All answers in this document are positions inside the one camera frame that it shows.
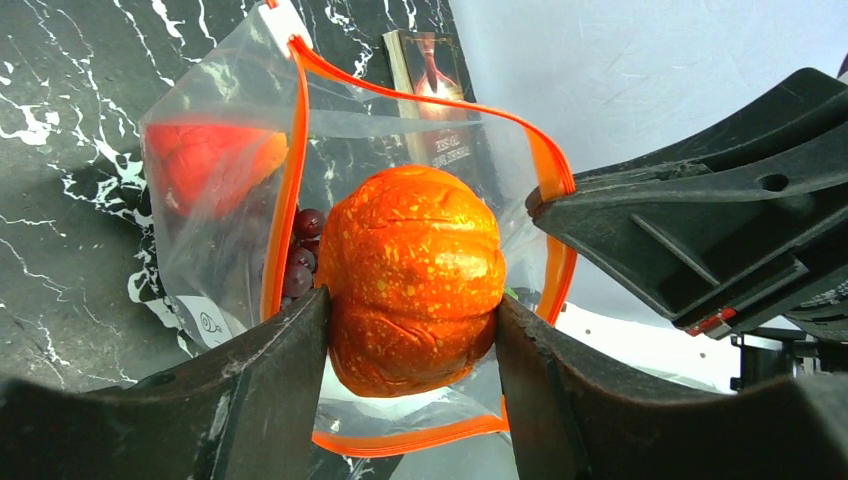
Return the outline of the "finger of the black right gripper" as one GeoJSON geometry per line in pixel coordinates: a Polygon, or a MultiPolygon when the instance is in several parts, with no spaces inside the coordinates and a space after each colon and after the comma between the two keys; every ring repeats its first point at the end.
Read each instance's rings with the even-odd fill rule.
{"type": "Polygon", "coordinates": [[[847,338],[847,86],[804,68],[719,123],[526,201],[534,224],[677,329],[784,316],[847,338]]]}

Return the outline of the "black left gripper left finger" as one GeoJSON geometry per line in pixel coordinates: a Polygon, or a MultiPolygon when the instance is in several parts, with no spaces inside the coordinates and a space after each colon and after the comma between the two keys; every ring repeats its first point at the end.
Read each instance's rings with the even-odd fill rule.
{"type": "Polygon", "coordinates": [[[327,352],[315,289],[128,388],[1,379],[5,479],[304,479],[327,352]]]}

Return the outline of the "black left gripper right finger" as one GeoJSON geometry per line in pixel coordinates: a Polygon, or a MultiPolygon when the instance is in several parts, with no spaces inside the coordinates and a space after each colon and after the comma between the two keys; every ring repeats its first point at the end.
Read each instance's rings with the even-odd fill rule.
{"type": "Polygon", "coordinates": [[[522,479],[843,479],[845,375],[780,377],[720,395],[643,373],[517,300],[496,356],[522,479]]]}

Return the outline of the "clear zip top bag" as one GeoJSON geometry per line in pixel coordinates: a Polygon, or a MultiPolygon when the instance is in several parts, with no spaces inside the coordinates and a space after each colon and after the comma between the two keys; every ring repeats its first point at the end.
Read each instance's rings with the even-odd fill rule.
{"type": "MultiPolygon", "coordinates": [[[[575,189],[560,147],[512,114],[452,97],[427,67],[422,91],[356,78],[317,54],[289,1],[260,1],[143,117],[142,155],[158,271],[190,337],[231,355],[286,305],[296,213],[329,210],[368,177],[408,164],[448,171],[493,211],[510,297],[555,324],[576,264],[537,229],[527,194],[575,189]]],[[[323,310],[292,309],[302,324],[260,350],[214,399],[214,431],[260,458],[305,439],[345,456],[380,458],[480,435],[512,441],[516,417],[494,349],[463,377],[395,398],[347,389],[320,347],[323,310]]]]}

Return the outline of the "brown book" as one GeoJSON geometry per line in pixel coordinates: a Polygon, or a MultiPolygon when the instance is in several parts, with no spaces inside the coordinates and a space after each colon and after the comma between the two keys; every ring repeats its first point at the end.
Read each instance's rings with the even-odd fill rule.
{"type": "MultiPolygon", "coordinates": [[[[383,35],[383,41],[396,91],[449,101],[467,99],[460,78],[461,49],[454,36],[393,30],[383,35]]],[[[402,101],[398,108],[405,118],[455,124],[407,134],[411,161],[448,171],[483,195],[491,168],[484,164],[489,151],[484,130],[476,123],[480,115],[431,102],[402,101]]]]}

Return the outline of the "red grape bunch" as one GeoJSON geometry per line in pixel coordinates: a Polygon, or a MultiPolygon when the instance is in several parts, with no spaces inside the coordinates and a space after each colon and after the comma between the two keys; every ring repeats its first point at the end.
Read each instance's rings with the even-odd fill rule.
{"type": "Polygon", "coordinates": [[[283,275],[282,306],[288,306],[314,286],[320,238],[326,214],[314,208],[299,210],[292,224],[292,240],[283,275]]]}

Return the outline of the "orange tangerine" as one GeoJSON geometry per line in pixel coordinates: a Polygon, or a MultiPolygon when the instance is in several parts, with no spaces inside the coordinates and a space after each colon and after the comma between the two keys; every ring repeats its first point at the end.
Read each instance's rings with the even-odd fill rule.
{"type": "Polygon", "coordinates": [[[505,278],[496,218],[465,183],[421,165],[371,176],[320,237],[338,379],[372,398],[463,379],[493,344],[505,278]]]}

